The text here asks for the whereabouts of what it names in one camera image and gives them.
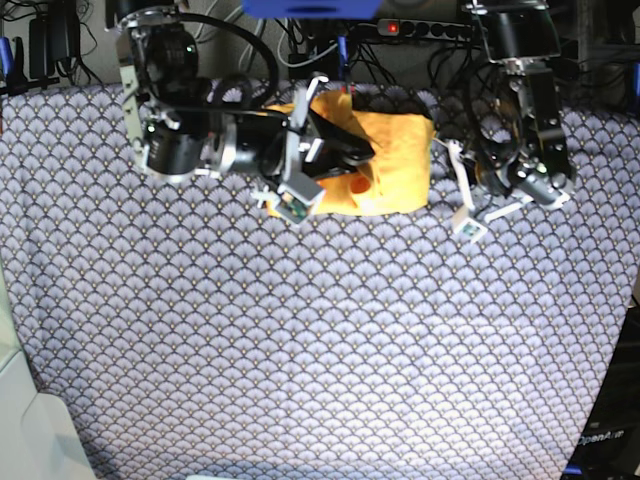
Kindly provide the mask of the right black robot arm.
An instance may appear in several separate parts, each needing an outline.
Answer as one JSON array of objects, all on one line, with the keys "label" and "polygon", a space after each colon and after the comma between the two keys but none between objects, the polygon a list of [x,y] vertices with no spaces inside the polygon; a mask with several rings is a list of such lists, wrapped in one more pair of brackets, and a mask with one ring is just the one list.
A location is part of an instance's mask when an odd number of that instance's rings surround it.
[{"label": "right black robot arm", "polygon": [[[118,33],[122,108],[136,167],[167,183],[229,173],[259,180],[252,196],[299,225],[326,195],[321,180],[354,173],[374,157],[370,142],[312,108],[314,76],[294,95],[290,112],[267,108],[276,93],[276,58],[255,34],[227,21],[181,12],[175,1],[108,1],[105,23]],[[243,73],[219,83],[199,74],[189,23],[210,25],[245,40],[265,61],[268,81],[255,94]]]}]

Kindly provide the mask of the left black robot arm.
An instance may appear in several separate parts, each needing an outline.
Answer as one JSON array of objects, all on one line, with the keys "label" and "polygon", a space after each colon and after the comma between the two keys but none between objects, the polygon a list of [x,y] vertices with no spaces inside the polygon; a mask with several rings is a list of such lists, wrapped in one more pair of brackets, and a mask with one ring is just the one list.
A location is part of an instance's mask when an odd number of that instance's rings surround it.
[{"label": "left black robot arm", "polygon": [[499,69],[496,96],[515,114],[510,140],[491,139],[482,131],[466,86],[462,102],[472,146],[453,139],[442,144],[462,197],[452,217],[453,231],[476,243],[489,223],[529,204],[563,207],[574,192],[577,170],[561,124],[554,72],[547,64],[561,54],[547,2],[468,1],[464,9],[485,51],[472,70],[484,64]]}]

